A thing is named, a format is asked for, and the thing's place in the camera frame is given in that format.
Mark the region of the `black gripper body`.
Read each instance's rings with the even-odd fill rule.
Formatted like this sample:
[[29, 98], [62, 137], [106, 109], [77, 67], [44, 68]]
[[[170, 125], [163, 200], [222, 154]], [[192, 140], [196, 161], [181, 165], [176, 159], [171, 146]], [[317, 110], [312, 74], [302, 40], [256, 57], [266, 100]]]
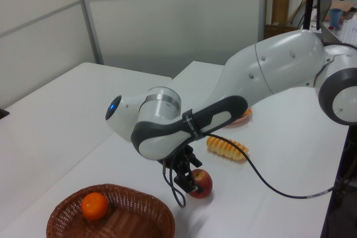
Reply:
[[172, 168], [174, 171], [189, 171], [191, 164], [195, 166], [195, 154], [191, 146], [177, 148], [164, 159], [164, 168]]

